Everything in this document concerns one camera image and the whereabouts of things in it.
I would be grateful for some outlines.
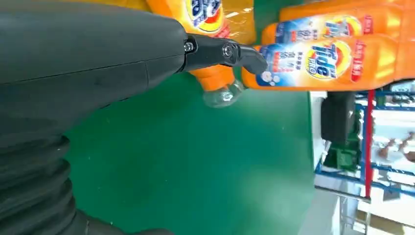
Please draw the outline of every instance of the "red pole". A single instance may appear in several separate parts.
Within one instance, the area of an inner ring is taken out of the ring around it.
[[[370,190],[372,187],[372,180],[373,180],[373,171],[370,165],[371,160],[371,146],[372,146],[372,130],[373,130],[373,119],[372,119],[372,111],[373,111],[373,99],[375,96],[375,91],[370,90],[368,92],[368,108],[365,114],[365,121],[366,121],[366,136],[365,136],[365,152],[366,152],[366,165],[365,165],[365,189],[366,189],[366,198],[370,198]]]

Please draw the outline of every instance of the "orange packaging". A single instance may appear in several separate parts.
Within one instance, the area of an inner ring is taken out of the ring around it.
[[[402,13],[402,7],[397,5],[375,5],[273,23],[262,32],[262,44],[377,33],[398,39]]]
[[[261,75],[242,70],[245,86],[262,90],[360,91],[415,75],[415,34],[398,43],[385,35],[271,44],[257,49],[268,62]]]
[[[147,0],[152,12],[175,18],[187,33],[228,38],[230,28],[221,1],[208,2],[206,6],[202,0]],[[205,91],[219,90],[235,80],[232,68],[221,65],[190,73],[196,76]]]
[[[307,3],[296,6],[289,6],[281,9],[279,21],[289,21],[308,16],[326,14],[330,12],[342,11],[344,9],[362,8],[377,4],[396,4],[405,6],[412,0],[327,0]]]

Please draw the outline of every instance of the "clear bottle cap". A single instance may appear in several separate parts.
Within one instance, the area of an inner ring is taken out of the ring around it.
[[[227,107],[239,98],[244,89],[242,82],[235,79],[232,84],[227,85],[226,87],[222,87],[215,91],[205,92],[203,94],[203,100],[207,106],[212,108]]]

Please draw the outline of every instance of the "screw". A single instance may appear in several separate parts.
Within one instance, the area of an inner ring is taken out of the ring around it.
[[[226,44],[222,48],[223,55],[226,57],[232,56],[232,47],[229,44]]]
[[[191,52],[191,51],[193,51],[193,49],[194,49],[194,45],[193,45],[193,43],[191,43],[191,42],[186,42],[186,43],[184,44],[184,51],[185,51],[185,52]]]

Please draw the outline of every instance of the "plastic wrap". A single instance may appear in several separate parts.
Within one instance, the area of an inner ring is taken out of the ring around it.
[[[222,0],[231,33],[229,37],[242,44],[256,41],[254,0]]]

